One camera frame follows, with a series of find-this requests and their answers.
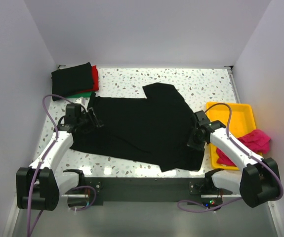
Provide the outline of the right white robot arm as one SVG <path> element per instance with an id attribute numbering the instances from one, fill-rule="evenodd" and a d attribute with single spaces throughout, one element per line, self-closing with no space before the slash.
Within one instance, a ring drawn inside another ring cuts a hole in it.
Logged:
<path id="1" fill-rule="evenodd" d="M 263 158 L 235 138 L 222 122 L 210 121 L 204 111 L 191 116 L 193 130 L 188 147 L 197 151 L 204 145 L 219 148 L 239 169 L 237 172 L 217 168 L 204 176 L 203 188 L 209 194 L 220 189 L 239 194 L 249 207 L 279 200 L 284 190 L 278 165 L 272 158 Z"/>

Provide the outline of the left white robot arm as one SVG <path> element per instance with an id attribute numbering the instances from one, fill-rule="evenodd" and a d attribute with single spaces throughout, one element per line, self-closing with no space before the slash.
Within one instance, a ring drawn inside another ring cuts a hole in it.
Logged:
<path id="1" fill-rule="evenodd" d="M 93 108 L 67 104 L 65 115 L 54 123 L 54 133 L 45 149 L 28 167 L 21 167 L 16 173 L 17 206 L 53 211 L 68 191 L 82 193 L 86 188 L 83 171 L 67 169 L 58 177 L 55 171 L 76 136 L 87 135 L 102 126 Z"/>

